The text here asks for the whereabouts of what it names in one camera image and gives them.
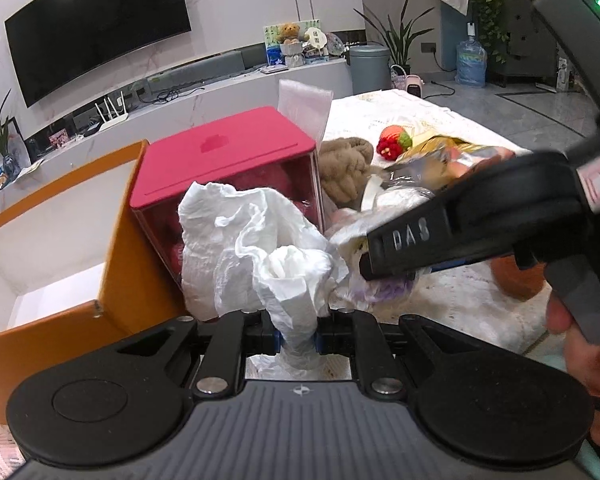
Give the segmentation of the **person's right hand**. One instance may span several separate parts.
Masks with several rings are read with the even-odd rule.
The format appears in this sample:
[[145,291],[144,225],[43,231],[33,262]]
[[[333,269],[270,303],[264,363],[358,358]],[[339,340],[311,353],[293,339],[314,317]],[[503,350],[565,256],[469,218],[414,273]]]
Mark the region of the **person's right hand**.
[[567,308],[552,292],[546,307],[546,328],[553,334],[565,334],[565,360],[568,373],[600,396],[600,346],[589,344]]

